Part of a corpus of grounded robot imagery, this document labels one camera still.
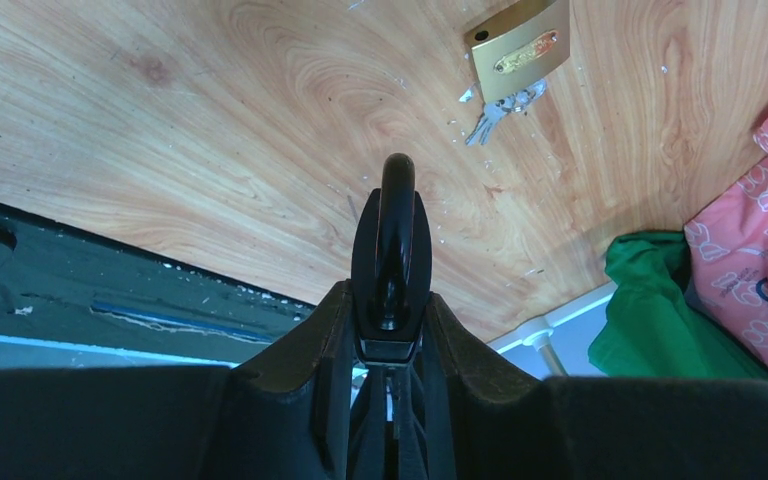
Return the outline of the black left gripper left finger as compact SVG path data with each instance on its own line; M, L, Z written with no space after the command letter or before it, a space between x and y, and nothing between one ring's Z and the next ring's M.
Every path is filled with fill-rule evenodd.
M343 479L352 296L236 367L0 369L0 479Z

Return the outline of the black padlock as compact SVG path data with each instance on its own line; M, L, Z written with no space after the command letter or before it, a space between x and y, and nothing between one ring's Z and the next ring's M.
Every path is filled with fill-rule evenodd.
M390 155L357 226L351 259L358 356L367 365L409 363L419 343L432 276L429 222L415 165Z

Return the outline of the small brass key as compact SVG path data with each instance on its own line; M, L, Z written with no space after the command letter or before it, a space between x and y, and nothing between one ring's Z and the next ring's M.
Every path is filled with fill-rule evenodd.
M465 144L467 146L486 145L491 133L503 119L516 113L525 114L528 108L545 94L547 87L547 80L540 79L501 100L485 103L473 131L465 139Z

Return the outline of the brass padlock steel shackle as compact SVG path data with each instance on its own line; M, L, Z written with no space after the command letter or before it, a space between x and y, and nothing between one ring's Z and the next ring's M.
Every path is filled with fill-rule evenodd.
M464 35L489 104L545 78L570 56L567 0L516 1Z

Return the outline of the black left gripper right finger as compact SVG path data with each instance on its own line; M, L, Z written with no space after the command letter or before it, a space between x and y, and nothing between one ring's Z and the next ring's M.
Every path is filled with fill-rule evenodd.
M768 381L536 379L424 314L433 479L768 479Z

